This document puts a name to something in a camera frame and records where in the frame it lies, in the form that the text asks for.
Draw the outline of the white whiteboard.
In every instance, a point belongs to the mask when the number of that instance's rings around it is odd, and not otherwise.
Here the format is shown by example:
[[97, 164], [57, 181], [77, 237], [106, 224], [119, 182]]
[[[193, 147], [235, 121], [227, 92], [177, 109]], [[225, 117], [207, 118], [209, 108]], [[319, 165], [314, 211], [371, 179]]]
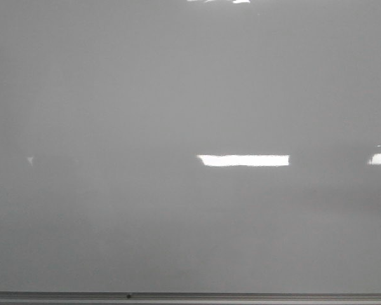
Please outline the white whiteboard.
[[381, 1], [0, 1], [0, 290], [381, 293]]

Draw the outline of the aluminium whiteboard bottom frame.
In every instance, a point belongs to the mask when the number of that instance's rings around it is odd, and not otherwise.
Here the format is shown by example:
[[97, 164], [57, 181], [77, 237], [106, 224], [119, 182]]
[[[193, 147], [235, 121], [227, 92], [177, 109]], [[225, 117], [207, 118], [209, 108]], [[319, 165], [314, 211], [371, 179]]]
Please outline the aluminium whiteboard bottom frame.
[[0, 291], [0, 304], [381, 304], [381, 293], [165, 293]]

